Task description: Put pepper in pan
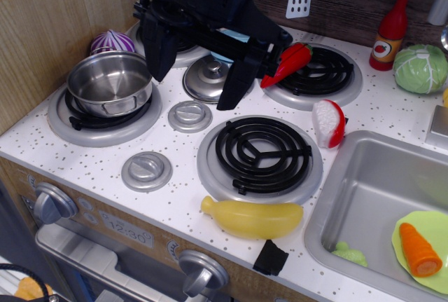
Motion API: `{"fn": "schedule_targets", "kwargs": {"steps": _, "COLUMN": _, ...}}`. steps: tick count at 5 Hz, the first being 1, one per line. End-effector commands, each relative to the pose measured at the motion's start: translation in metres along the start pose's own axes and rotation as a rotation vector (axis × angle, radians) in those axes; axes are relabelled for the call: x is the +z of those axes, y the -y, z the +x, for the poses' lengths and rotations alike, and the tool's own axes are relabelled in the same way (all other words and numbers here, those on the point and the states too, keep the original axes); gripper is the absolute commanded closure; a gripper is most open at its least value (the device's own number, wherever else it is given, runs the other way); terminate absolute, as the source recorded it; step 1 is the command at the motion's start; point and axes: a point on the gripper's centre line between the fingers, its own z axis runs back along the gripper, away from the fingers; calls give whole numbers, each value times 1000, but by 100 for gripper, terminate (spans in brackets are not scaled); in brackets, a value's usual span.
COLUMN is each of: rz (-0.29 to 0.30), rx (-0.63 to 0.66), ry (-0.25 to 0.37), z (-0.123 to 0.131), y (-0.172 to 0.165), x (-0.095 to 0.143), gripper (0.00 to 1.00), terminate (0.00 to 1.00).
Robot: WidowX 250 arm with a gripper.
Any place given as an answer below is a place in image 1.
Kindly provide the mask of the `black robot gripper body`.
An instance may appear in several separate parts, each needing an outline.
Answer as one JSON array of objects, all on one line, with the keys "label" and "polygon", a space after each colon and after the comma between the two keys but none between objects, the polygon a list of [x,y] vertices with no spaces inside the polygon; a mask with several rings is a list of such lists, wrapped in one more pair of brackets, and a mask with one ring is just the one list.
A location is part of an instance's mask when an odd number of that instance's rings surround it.
[{"label": "black robot gripper body", "polygon": [[[272,75],[291,35],[258,10],[253,0],[139,0],[134,16],[140,26],[146,12],[166,23],[185,40],[224,57],[262,62],[258,74]],[[230,29],[249,36],[247,43],[219,32]]]}]

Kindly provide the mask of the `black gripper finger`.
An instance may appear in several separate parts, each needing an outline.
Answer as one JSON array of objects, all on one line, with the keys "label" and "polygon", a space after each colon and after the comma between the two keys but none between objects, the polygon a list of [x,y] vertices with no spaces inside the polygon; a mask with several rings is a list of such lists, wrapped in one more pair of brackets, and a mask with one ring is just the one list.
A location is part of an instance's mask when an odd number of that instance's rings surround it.
[{"label": "black gripper finger", "polygon": [[161,82],[175,63],[178,35],[149,12],[145,13],[141,28],[148,70],[156,81]]},{"label": "black gripper finger", "polygon": [[217,110],[233,110],[252,86],[262,62],[255,58],[234,60],[227,74]]}]

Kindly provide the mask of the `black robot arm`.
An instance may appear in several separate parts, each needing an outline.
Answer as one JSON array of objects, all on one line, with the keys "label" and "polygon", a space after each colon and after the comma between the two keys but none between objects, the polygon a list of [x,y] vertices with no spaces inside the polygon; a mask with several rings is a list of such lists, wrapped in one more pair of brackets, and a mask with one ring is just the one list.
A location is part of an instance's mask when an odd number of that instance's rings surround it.
[{"label": "black robot arm", "polygon": [[234,109],[257,78],[275,74],[292,36],[258,10],[253,0],[139,0],[146,64],[162,81],[185,40],[233,61],[217,109]]}]

